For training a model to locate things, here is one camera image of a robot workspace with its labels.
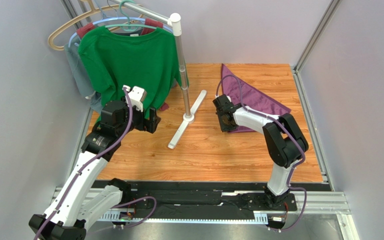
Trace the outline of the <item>purple cloth napkin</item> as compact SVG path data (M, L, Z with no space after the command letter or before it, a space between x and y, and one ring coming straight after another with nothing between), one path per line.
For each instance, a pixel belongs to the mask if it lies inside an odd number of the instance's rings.
M225 64L221 65L221 78L222 92L230 97L235 105L240 103L242 97L242 102L256 111L280 116L291 112L287 106L234 76Z

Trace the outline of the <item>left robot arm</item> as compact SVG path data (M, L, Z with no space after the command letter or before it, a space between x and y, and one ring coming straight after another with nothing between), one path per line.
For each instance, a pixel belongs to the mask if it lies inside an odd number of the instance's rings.
M140 110L135 100L115 100L102 109L81 147L76 166L59 195L44 211L34 214L29 227L36 240L83 240L87 232L111 208L130 205L131 185L114 178L92 200L84 202L97 176L132 130L154 133L161 118L151 107Z

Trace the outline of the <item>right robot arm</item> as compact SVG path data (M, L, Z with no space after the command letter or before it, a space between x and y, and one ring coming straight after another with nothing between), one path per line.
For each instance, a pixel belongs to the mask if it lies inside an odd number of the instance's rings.
M273 168L263 201L270 208L281 205L290 192L294 168L304 160L309 149L295 118L290 113L273 115L240 103L233 104L225 94L212 102L222 132L246 127L264 135Z

